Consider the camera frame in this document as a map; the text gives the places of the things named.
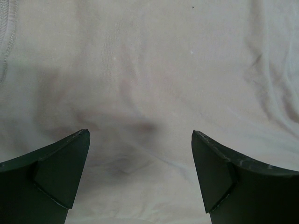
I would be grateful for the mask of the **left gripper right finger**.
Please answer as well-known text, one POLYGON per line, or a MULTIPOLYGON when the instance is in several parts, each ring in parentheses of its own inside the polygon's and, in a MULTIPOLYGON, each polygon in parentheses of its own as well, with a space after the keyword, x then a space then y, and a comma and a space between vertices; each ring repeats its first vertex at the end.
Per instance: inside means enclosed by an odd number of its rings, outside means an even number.
POLYGON ((200 131, 192 154, 205 212, 213 224, 296 224, 299 174, 228 148, 200 131))

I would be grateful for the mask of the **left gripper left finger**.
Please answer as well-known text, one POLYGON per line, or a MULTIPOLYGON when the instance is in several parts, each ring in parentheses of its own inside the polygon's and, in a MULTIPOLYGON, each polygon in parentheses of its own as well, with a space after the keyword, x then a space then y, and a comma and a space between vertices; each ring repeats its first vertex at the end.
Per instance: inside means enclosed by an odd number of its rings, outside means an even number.
POLYGON ((90 146, 80 130, 0 164, 2 224, 63 224, 72 209, 90 146))

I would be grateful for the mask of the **pink t-shirt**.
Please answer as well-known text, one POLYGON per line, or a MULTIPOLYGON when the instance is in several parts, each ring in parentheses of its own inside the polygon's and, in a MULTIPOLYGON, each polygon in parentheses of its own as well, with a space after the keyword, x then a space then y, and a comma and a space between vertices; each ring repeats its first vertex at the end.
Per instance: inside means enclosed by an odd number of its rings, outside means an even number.
POLYGON ((296 0, 3 0, 0 159, 80 129, 68 224, 208 224, 199 130, 299 169, 296 0))

